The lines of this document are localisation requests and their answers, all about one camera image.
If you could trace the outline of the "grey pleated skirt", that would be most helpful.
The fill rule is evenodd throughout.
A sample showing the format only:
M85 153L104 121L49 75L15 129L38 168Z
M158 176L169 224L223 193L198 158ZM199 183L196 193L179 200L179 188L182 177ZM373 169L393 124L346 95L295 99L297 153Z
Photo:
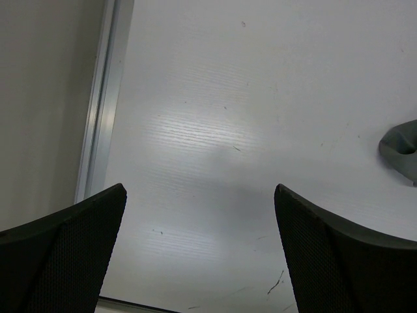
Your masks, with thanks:
M378 149L387 165L416 186L416 120L391 128Z

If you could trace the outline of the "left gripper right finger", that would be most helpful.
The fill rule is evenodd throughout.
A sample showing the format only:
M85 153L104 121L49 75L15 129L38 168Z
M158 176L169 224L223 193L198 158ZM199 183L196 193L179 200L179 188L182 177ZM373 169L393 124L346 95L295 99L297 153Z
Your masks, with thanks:
M274 206L299 312L416 311L416 242L335 215L282 184Z

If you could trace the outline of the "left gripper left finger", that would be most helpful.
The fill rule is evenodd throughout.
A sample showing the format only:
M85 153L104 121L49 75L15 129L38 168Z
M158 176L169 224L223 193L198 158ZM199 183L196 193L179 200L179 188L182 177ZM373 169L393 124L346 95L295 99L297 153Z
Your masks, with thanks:
M122 184L1 232L2 312L94 312L126 207Z

